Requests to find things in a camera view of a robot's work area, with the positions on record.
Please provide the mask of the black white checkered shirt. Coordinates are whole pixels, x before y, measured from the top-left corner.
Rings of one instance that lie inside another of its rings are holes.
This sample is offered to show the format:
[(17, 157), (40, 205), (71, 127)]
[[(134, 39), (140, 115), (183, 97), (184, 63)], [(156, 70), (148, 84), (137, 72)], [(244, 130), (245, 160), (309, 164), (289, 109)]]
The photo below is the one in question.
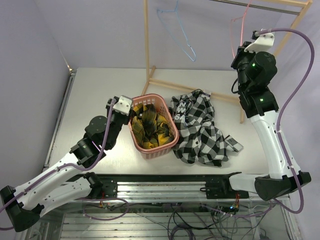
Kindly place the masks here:
[(222, 162), (229, 160), (229, 152), (238, 153), (244, 149), (215, 126), (215, 109), (208, 92), (196, 89), (173, 96), (169, 110), (179, 134), (173, 152), (182, 162), (221, 167)]

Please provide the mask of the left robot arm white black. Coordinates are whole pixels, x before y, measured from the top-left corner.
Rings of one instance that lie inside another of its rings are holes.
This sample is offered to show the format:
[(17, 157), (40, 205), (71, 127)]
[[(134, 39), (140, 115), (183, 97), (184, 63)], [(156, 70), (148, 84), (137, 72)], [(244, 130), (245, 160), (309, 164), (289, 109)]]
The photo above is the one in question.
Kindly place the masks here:
[(130, 121), (133, 99), (127, 96), (108, 100), (107, 115), (91, 119), (85, 134), (56, 164), (16, 187), (0, 191), (1, 211), (6, 211), (10, 230), (23, 232), (45, 214), (72, 200), (95, 199), (103, 183), (91, 172), (111, 150), (124, 125)]

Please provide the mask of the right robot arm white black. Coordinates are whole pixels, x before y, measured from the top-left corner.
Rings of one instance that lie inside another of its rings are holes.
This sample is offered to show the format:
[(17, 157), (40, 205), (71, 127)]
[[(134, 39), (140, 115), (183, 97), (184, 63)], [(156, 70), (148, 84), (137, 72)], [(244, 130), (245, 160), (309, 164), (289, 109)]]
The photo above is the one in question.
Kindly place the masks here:
[(237, 71), (237, 93), (246, 117), (254, 126), (268, 166), (267, 174), (233, 172), (214, 175), (201, 188), (208, 199), (232, 198), (243, 193), (257, 194), (269, 201), (291, 194), (311, 182), (309, 172), (301, 171), (290, 154), (284, 137), (279, 137), (279, 106), (268, 85), (277, 74), (276, 59), (266, 50), (251, 50), (245, 41), (237, 49), (231, 67)]

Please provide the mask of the yellow plaid shirt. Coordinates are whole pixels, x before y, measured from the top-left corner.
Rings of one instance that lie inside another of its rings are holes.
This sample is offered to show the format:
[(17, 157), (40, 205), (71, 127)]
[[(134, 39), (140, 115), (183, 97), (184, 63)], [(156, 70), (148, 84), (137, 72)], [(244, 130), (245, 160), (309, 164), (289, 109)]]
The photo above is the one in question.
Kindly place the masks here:
[(169, 144), (175, 138), (154, 104), (139, 103), (133, 107), (131, 128), (138, 146), (147, 150)]

